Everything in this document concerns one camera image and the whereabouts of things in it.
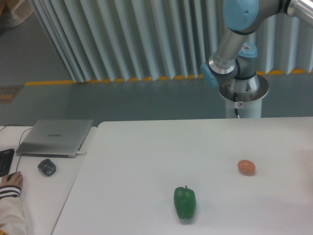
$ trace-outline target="floor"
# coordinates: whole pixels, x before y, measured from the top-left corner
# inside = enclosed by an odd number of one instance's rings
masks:
[[[313,116],[313,74],[266,75],[262,117]],[[70,80],[33,14],[0,36],[0,86]],[[0,125],[38,119],[103,121],[224,118],[224,101],[203,79],[24,86],[0,104]]]

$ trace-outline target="light blue joint cap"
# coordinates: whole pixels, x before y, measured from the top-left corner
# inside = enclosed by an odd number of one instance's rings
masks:
[[[245,42],[238,55],[245,58],[256,58],[258,57],[258,49],[253,43]]]
[[[206,63],[201,65],[201,73],[204,77],[204,80],[211,86],[211,87],[217,87],[219,84],[216,81],[216,78],[214,77],[213,73],[211,72],[210,68]]]
[[[259,11],[259,0],[225,0],[223,17],[227,26],[236,31],[249,28]]]

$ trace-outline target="laptop lid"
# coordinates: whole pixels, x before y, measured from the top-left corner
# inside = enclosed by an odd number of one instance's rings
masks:
[[[76,157],[91,125],[92,120],[38,120],[16,154]]]

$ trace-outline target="sleeve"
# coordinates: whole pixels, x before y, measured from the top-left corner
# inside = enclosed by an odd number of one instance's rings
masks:
[[[0,188],[0,230],[8,235],[27,235],[20,192],[15,186]]]

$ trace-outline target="hand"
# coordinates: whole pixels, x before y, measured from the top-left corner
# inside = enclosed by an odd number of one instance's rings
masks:
[[[23,176],[22,176],[20,171],[14,173],[9,181],[8,181],[8,176],[9,175],[5,175],[2,177],[0,187],[2,187],[2,186],[17,186],[20,189],[22,189],[22,187],[23,187]]]

